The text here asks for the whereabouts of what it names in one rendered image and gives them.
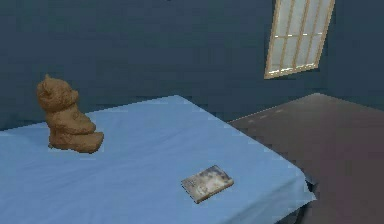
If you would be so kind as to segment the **blue bed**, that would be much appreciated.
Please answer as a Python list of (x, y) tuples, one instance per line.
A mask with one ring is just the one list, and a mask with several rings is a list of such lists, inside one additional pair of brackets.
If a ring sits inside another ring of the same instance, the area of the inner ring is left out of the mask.
[[(0, 131), (0, 224), (276, 224), (314, 200), (285, 158), (180, 96), (90, 113), (93, 154), (51, 149), (46, 124)], [(181, 181), (234, 184), (196, 204)]]

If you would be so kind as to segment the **grey white book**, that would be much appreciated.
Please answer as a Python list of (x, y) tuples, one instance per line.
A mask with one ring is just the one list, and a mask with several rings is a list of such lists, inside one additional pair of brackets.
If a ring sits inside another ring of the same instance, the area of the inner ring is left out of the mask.
[(181, 181), (182, 187), (196, 204), (231, 187), (233, 184), (234, 180), (217, 165)]

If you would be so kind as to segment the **brown teddy bear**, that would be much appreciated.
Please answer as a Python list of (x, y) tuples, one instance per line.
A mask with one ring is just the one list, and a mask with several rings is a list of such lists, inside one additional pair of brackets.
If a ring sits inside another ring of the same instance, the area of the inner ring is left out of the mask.
[(100, 148), (104, 133), (97, 132), (96, 125), (79, 110), (79, 93), (68, 82), (46, 74), (36, 95), (45, 112), (50, 148), (89, 154)]

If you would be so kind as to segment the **wooden framed window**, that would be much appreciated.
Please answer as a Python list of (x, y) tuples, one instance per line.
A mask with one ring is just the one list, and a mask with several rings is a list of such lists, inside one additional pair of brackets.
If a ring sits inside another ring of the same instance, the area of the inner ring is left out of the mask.
[(335, 0), (275, 0), (265, 79), (317, 69)]

